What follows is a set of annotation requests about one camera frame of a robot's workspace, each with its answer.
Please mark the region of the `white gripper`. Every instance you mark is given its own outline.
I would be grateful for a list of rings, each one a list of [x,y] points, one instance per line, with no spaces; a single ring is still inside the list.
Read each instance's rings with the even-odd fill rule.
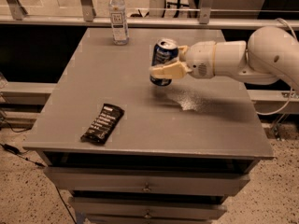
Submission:
[[[149,74],[159,79],[181,79],[188,73],[198,79],[213,78],[215,48],[215,41],[198,42],[190,47],[187,45],[179,46],[179,61],[152,66],[149,69]]]

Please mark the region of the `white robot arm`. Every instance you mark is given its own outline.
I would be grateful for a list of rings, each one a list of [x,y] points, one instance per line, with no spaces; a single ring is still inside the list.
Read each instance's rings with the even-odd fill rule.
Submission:
[[[262,27],[248,41],[205,41],[178,50],[177,58],[149,73],[159,79],[230,77],[256,85],[281,79],[299,91],[299,42],[280,28]]]

